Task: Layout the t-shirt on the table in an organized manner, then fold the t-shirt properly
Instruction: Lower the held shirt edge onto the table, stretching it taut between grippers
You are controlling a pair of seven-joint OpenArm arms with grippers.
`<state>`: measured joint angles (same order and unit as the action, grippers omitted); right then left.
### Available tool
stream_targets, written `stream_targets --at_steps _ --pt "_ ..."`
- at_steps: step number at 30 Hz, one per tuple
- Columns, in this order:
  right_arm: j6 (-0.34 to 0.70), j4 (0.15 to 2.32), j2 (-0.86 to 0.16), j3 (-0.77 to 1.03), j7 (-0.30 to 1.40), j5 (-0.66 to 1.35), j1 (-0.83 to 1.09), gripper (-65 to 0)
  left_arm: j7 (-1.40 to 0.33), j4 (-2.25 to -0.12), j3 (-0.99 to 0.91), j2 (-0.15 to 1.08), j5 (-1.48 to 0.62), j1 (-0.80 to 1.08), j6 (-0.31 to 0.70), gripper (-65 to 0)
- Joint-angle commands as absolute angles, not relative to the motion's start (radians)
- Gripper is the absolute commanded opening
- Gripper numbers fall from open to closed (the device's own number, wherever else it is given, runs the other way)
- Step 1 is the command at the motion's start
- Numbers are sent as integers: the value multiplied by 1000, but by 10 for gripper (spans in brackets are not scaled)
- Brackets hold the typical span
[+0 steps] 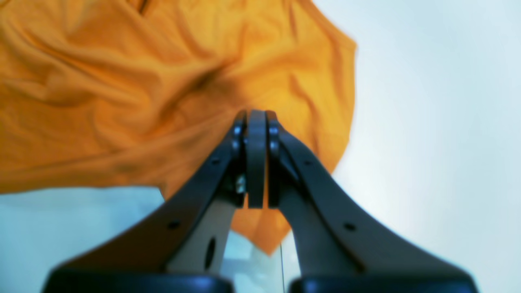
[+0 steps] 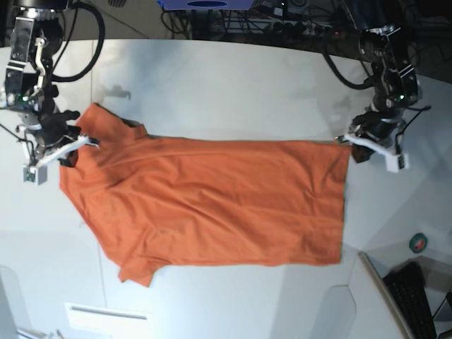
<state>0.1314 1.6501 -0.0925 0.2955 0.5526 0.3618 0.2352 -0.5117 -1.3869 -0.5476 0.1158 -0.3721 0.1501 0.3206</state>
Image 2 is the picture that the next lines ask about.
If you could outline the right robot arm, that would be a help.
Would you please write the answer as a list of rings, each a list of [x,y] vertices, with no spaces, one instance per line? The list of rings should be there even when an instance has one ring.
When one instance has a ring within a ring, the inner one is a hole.
[[[84,145],[97,146],[97,139],[82,134],[77,126],[69,125],[80,112],[57,109],[58,83],[72,83],[87,75],[99,59],[105,41],[105,22],[100,11],[79,1],[14,1],[18,15],[14,20],[11,53],[6,65],[2,90],[3,109],[16,112],[22,120],[17,130],[25,147],[30,167],[58,161],[64,167],[74,167],[78,149]],[[71,40],[59,22],[67,9],[91,13],[98,26],[95,52],[88,65],[73,76],[55,74],[57,61]]]

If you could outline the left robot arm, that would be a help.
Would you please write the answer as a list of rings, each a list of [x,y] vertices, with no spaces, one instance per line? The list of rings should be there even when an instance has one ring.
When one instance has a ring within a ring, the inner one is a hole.
[[[374,154],[383,156],[386,169],[397,173],[409,166],[403,151],[403,138],[408,122],[405,110],[420,113],[415,107],[420,98],[420,85],[408,53],[408,35],[400,24],[397,1],[344,1],[343,10],[350,28],[333,28],[323,39],[322,55],[330,70],[345,86],[353,90],[373,89],[374,96],[365,112],[357,115],[346,133],[336,143],[349,143],[355,162],[362,163]],[[355,38],[367,79],[356,84],[347,80],[334,64],[328,44],[334,37]]]

